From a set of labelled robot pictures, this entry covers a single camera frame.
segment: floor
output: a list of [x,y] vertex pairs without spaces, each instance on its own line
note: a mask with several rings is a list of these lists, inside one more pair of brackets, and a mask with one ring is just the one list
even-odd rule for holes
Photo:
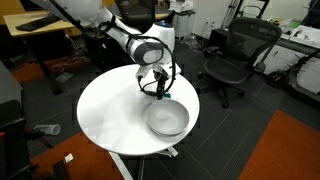
[[[207,60],[180,42],[176,42],[177,63],[182,74],[195,87],[208,84],[197,79]],[[63,93],[53,95],[43,78],[24,83],[24,108],[31,126],[60,124],[58,136],[47,137],[53,144],[72,137],[81,129],[77,122],[77,101],[84,88],[101,74],[94,65],[78,69],[74,76],[61,83]],[[200,115],[192,132],[175,146],[179,155],[170,158],[163,155],[146,157],[144,179],[237,179],[274,111],[283,112],[305,124],[320,130],[320,111],[305,98],[295,98],[291,93],[267,85],[259,74],[245,82],[247,90],[243,98],[230,92],[231,106],[223,109],[221,95],[215,90],[199,94]],[[28,142],[31,157],[46,151],[37,141]],[[136,178],[139,157],[120,156],[131,175]]]

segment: black office chair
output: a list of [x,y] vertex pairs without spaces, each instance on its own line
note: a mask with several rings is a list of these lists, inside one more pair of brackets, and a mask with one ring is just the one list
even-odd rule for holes
[[121,20],[145,33],[155,21],[155,0],[115,0]]
[[281,36],[281,29],[267,21],[254,18],[237,18],[230,23],[227,42],[219,51],[205,62],[205,72],[199,78],[206,77],[217,83],[224,94],[224,108],[230,105],[226,88],[239,91],[243,97],[245,91],[235,87],[253,73],[253,64],[267,48],[273,46]]

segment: white wall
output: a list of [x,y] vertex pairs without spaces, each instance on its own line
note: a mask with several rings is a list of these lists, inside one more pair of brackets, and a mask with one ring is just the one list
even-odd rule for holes
[[[307,10],[304,6],[308,4],[309,1],[310,0],[271,0],[262,18],[303,19]],[[193,0],[196,15],[192,33],[199,36],[202,34],[202,37],[209,38],[213,28],[217,29],[221,27],[230,2],[231,0]],[[244,5],[249,4],[262,7],[263,2],[245,0]],[[258,11],[254,9],[249,11],[258,14]],[[211,27],[210,25],[213,20],[215,21],[214,27]],[[208,22],[209,26],[206,25],[205,31],[202,33],[206,22]]]

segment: chair armrest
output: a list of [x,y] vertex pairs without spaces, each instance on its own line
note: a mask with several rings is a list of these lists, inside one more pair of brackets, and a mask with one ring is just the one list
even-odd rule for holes
[[206,50],[204,51],[204,56],[208,58],[212,54],[216,54],[218,52],[221,52],[220,51],[220,47],[218,47],[218,46],[210,46],[210,47],[206,48]]

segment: table top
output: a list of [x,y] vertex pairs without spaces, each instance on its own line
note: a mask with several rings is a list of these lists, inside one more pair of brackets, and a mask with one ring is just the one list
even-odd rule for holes
[[[119,8],[116,4],[113,4],[109,7],[107,7],[108,10],[116,15],[119,19],[121,19],[121,13],[119,11]],[[171,11],[169,11],[167,8],[161,7],[161,6],[155,6],[155,18],[156,20],[161,20],[170,15]]]
[[30,35],[42,34],[42,33],[74,27],[73,24],[61,20],[32,32],[20,31],[15,28],[16,26],[19,26],[21,24],[25,24],[25,23],[46,17],[47,14],[48,13],[46,11],[41,11],[41,12],[6,15],[6,16],[3,16],[3,18],[7,24],[7,27],[9,29],[11,36],[13,37],[30,36]]
[[[177,135],[155,133],[147,123],[147,109],[157,99],[143,94],[135,78],[138,65],[110,70],[83,91],[77,107],[81,129],[98,146],[123,155],[140,156],[165,150],[183,140],[194,127],[199,115],[199,99],[193,86],[181,75],[169,90],[171,99],[183,104],[189,124]],[[154,81],[150,72],[141,84]],[[157,84],[150,85],[156,89]]]

